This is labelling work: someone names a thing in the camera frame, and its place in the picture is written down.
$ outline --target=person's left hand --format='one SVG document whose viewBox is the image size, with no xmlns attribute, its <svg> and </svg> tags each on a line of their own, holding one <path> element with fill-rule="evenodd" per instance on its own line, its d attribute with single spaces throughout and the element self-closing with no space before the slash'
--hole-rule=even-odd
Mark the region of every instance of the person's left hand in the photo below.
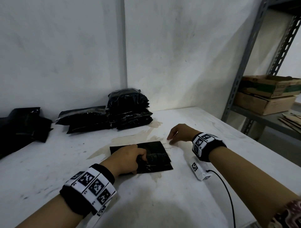
<svg viewBox="0 0 301 228">
<path fill-rule="evenodd" d="M 147 161 L 146 149 L 138 148 L 136 144 L 124 146 L 100 164 L 106 167 L 114 177 L 130 172 L 136 174 L 138 168 L 136 159 L 138 155 L 141 155 L 142 159 Z"/>
</svg>

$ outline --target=black wristband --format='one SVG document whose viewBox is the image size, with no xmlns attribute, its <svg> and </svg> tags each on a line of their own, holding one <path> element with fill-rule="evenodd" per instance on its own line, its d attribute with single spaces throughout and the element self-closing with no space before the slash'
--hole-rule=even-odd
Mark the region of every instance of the black wristband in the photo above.
<svg viewBox="0 0 301 228">
<path fill-rule="evenodd" d="M 111 184 L 114 184 L 115 178 L 106 167 L 100 164 L 94 164 L 91 166 L 91 168 L 103 174 L 103 176 L 107 178 L 107 180 Z M 76 214 L 83 215 L 84 217 L 86 217 L 91 211 L 95 211 L 95 209 L 85 199 L 85 197 L 71 186 L 64 185 L 63 188 L 60 190 L 60 194 L 64 198 L 69 208 Z"/>
<path fill-rule="evenodd" d="M 193 147 L 192 151 L 197 158 L 204 162 L 210 162 L 210 152 L 220 146 L 227 147 L 225 143 L 218 137 L 212 134 L 199 133 L 192 139 Z"/>
</svg>

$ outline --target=cardboard box with green stripe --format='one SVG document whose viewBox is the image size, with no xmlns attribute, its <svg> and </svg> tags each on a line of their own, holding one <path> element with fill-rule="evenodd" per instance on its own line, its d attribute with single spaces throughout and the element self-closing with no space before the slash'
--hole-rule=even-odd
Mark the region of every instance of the cardboard box with green stripe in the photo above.
<svg viewBox="0 0 301 228">
<path fill-rule="evenodd" d="M 301 92 L 301 79 L 272 75 L 243 76 L 239 91 L 267 98 L 298 95 Z"/>
</svg>

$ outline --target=person's right forearm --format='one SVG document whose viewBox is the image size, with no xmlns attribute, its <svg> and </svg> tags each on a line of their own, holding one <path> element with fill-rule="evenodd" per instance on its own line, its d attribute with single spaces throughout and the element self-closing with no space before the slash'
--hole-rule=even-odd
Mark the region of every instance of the person's right forearm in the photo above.
<svg viewBox="0 0 301 228">
<path fill-rule="evenodd" d="M 209 160 L 263 228 L 267 227 L 277 211 L 298 198 L 298 195 L 226 147 L 212 150 Z"/>
</svg>

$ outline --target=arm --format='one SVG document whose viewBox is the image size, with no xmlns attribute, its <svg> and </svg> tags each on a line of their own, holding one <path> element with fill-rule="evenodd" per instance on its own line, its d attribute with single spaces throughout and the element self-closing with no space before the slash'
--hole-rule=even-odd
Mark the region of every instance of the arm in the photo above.
<svg viewBox="0 0 301 228">
<path fill-rule="evenodd" d="M 198 133 L 200 131 L 186 124 L 178 124 L 171 130 L 167 139 L 172 139 L 171 144 L 192 141 Z M 273 216 L 288 202 L 299 198 L 261 169 L 226 147 L 212 150 L 209 160 L 262 227 L 267 227 Z"/>
<path fill-rule="evenodd" d="M 120 148 L 100 164 L 106 167 L 114 177 L 122 173 L 135 172 L 138 168 L 137 156 L 146 161 L 146 150 L 130 145 Z M 74 213 L 61 195 L 57 195 L 35 213 L 25 219 L 17 228 L 75 228 L 83 219 Z"/>
</svg>

